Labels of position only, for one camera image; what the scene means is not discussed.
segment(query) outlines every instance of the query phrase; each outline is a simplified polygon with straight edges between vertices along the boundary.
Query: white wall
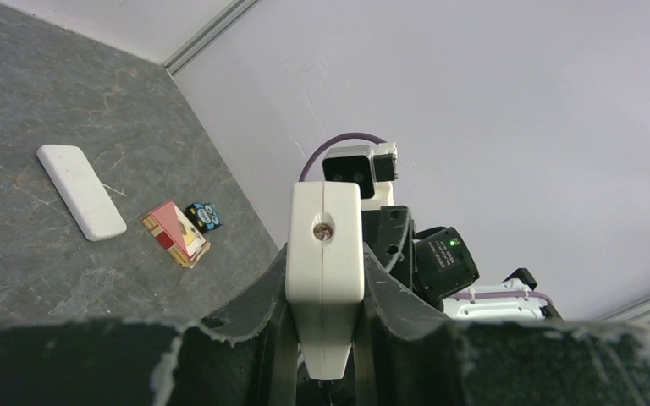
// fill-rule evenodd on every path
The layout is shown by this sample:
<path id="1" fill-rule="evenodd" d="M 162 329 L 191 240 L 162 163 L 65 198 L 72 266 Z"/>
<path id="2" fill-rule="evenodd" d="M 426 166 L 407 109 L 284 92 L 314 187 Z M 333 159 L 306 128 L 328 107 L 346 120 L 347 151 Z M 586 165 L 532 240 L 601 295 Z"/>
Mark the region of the white wall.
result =
<path id="1" fill-rule="evenodd" d="M 306 155 L 366 131 L 483 282 L 529 267 L 575 318 L 650 294 L 650 2 L 267 0 L 176 81 L 279 244 Z"/>
<path id="2" fill-rule="evenodd" d="M 229 0 L 0 0 L 0 3 L 160 64 Z"/>

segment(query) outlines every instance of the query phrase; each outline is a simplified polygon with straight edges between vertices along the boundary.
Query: camera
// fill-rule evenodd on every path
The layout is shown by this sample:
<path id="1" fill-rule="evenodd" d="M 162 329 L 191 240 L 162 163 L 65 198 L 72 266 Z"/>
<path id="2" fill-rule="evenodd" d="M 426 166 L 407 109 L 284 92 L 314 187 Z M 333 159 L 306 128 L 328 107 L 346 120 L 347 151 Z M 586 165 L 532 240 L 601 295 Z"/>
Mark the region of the camera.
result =
<path id="1" fill-rule="evenodd" d="M 360 186 L 360 198 L 375 195 L 376 182 L 397 179 L 397 148 L 394 143 L 332 148 L 322 160 L 325 180 Z"/>

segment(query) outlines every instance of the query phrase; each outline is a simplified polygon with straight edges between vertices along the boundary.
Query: white plastic part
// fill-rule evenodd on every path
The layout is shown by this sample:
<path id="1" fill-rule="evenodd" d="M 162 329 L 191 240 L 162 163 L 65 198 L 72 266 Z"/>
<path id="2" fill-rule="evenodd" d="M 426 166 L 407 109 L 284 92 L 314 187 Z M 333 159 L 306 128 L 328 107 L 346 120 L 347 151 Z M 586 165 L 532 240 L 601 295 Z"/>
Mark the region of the white plastic part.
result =
<path id="1" fill-rule="evenodd" d="M 318 224 L 329 239 L 313 233 Z M 360 189 L 357 184 L 299 182 L 290 208 L 285 297 L 313 379 L 343 377 L 365 296 Z"/>
<path id="2" fill-rule="evenodd" d="M 486 292 L 530 292 L 519 279 L 510 279 L 499 285 L 475 286 L 462 290 L 463 294 L 481 294 Z M 499 299 L 452 299 L 442 301 L 443 313 L 447 317 L 459 320 L 514 320 L 514 319 L 543 319 L 540 310 L 542 303 L 534 298 L 499 298 Z"/>
<path id="3" fill-rule="evenodd" d="M 87 239 L 125 232 L 124 219 L 79 147 L 43 145 L 36 155 Z"/>
<path id="4" fill-rule="evenodd" d="M 380 210 L 383 206 L 394 205 L 392 182 L 375 183 L 375 195 L 360 202 L 362 210 Z"/>

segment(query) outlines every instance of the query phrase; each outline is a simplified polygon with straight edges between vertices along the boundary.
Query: white power bank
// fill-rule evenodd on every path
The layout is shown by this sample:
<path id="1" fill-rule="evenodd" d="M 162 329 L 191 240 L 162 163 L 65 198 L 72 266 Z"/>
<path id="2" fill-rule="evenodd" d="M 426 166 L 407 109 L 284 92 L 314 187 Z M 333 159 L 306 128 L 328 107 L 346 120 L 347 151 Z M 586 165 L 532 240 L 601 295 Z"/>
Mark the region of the white power bank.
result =
<path id="1" fill-rule="evenodd" d="M 87 239 L 101 241 L 125 232 L 124 219 L 79 147 L 43 145 L 36 156 Z"/>

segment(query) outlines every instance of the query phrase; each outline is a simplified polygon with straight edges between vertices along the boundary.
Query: gray table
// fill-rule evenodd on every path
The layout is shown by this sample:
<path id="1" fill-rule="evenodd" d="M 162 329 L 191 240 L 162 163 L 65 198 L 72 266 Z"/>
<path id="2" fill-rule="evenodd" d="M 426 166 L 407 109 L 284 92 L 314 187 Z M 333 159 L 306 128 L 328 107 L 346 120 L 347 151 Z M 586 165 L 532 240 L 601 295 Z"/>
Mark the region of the gray table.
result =
<path id="1" fill-rule="evenodd" d="M 87 241 L 36 159 L 81 147 L 128 224 Z M 225 226 L 192 270 L 140 218 L 212 201 Z M 0 6 L 0 317 L 203 316 L 265 271 L 276 247 L 160 67 Z"/>

